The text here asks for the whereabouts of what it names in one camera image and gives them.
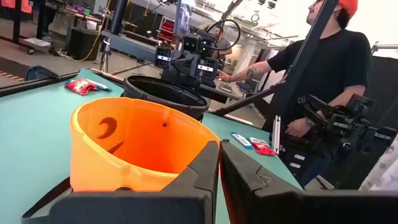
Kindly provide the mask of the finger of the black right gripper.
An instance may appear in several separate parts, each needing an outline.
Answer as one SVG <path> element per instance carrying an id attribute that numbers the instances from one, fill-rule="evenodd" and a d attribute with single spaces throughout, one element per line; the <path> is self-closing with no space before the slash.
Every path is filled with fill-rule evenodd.
<path id="1" fill-rule="evenodd" d="M 218 60 L 215 58 L 201 58 L 197 63 L 197 72 L 201 81 L 212 82 L 218 70 Z"/>
<path id="2" fill-rule="evenodd" d="M 164 46 L 157 46 L 155 51 L 154 65 L 157 68 L 167 69 L 171 61 L 171 49 Z"/>

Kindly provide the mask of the orange pumpkin bucket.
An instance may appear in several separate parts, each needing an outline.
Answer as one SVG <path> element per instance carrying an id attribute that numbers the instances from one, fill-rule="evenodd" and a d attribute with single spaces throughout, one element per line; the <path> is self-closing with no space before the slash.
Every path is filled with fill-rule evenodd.
<path id="1" fill-rule="evenodd" d="M 195 118 L 126 97 L 93 100 L 70 118 L 70 185 L 76 192 L 127 187 L 158 192 L 219 137 Z"/>

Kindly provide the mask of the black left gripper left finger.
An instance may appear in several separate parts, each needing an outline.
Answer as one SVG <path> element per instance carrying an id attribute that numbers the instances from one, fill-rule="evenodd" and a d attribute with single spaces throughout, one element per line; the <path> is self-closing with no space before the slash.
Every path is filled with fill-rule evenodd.
<path id="1" fill-rule="evenodd" d="M 21 216 L 22 224 L 214 224 L 219 144 L 210 141 L 159 192 L 72 192 L 63 180 Z"/>

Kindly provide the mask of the person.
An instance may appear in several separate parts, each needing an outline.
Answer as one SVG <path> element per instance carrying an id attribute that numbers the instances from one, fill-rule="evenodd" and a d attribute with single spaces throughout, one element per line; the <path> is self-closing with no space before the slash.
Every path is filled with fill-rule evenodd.
<path id="1" fill-rule="evenodd" d="M 218 60 L 225 60 L 227 55 L 232 54 L 231 43 L 223 36 L 223 29 L 216 27 L 215 35 L 218 37 L 217 47 L 224 50 L 215 50 L 213 52 L 213 58 L 217 58 Z"/>
<path id="2" fill-rule="evenodd" d="M 313 95 L 330 106 L 346 106 L 353 94 L 363 95 L 368 86 L 371 69 L 371 48 L 368 38 L 361 32 L 346 30 L 358 9 L 358 0 L 338 0 L 318 44 L 313 51 L 298 86 L 293 88 L 287 111 L 281 115 L 281 128 L 297 138 L 310 138 L 312 124 L 298 106 L 300 96 Z M 228 75 L 218 70 L 217 76 L 225 82 L 238 82 L 287 70 L 294 62 L 304 40 L 288 45 L 277 55 L 248 68 Z M 328 167 L 327 158 L 315 159 L 303 175 L 300 184 L 305 186 Z"/>

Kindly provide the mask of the silver metal bracket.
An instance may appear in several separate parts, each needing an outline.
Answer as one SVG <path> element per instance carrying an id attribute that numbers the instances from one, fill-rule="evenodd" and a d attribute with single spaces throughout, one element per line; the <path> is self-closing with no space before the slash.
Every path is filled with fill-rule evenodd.
<path id="1" fill-rule="evenodd" d="M 272 149 L 276 154 L 280 151 L 280 116 L 276 115 L 272 128 Z"/>

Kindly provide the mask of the black halloween bucket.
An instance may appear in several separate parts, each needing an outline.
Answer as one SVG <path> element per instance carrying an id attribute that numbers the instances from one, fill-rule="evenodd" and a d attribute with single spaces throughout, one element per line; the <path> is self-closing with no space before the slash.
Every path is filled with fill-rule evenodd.
<path id="1" fill-rule="evenodd" d="M 209 108 L 207 101 L 193 90 L 158 78 L 132 75 L 123 80 L 123 87 L 123 97 L 162 104 L 196 120 L 201 120 Z"/>

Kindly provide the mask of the green table mat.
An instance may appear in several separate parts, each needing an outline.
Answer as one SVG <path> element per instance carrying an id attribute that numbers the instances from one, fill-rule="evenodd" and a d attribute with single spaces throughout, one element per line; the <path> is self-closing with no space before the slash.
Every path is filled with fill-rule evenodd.
<path id="1" fill-rule="evenodd" d="M 112 91 L 81 96 L 56 83 L 0 97 L 0 224 L 21 224 L 22 214 L 69 175 L 72 111 L 121 93 L 89 70 L 78 77 Z"/>

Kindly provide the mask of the dark chair back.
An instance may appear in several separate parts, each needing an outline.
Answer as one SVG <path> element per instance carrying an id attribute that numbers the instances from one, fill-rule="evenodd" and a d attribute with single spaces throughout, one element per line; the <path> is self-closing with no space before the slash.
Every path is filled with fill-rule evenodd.
<path id="1" fill-rule="evenodd" d="M 27 69 L 25 73 L 26 81 L 38 80 L 43 78 L 52 78 L 55 80 L 61 80 L 62 76 L 41 65 L 31 66 Z"/>

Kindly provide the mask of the red storage rack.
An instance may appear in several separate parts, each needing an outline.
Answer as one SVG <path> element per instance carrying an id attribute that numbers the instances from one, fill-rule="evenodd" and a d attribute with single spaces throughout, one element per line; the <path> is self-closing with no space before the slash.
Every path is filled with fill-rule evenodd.
<path id="1" fill-rule="evenodd" d="M 157 29 L 157 40 L 172 43 L 174 41 L 174 20 L 163 16 Z"/>

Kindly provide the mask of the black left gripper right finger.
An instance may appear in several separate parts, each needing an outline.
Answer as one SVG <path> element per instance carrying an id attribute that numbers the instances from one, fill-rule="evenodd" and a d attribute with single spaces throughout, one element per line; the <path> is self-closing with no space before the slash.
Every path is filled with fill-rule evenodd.
<path id="1" fill-rule="evenodd" d="M 220 153 L 231 224 L 398 224 L 398 192 L 303 191 L 228 140 Z"/>

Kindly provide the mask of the red Skittles packet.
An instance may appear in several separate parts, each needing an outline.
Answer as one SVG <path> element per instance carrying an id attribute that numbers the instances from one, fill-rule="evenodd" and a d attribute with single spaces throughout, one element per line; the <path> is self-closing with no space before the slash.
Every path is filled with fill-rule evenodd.
<path id="1" fill-rule="evenodd" d="M 277 153 L 270 147 L 270 145 L 262 140 L 262 139 L 256 139 L 256 138 L 249 138 L 249 142 L 253 146 L 253 148 L 256 150 L 256 152 L 260 155 L 263 156 L 273 156 L 276 155 Z"/>
<path id="2" fill-rule="evenodd" d="M 87 95 L 89 91 L 97 90 L 94 83 L 89 82 L 87 79 L 79 78 L 77 80 L 68 80 L 65 87 L 79 95 Z"/>

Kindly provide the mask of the black cabinet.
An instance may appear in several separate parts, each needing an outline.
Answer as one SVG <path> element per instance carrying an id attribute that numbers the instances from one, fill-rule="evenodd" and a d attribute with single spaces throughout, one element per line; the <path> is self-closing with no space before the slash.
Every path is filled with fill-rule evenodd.
<path id="1" fill-rule="evenodd" d="M 97 58 L 101 38 L 97 39 L 98 31 L 72 28 L 68 46 L 68 55 L 75 60 L 94 61 Z"/>

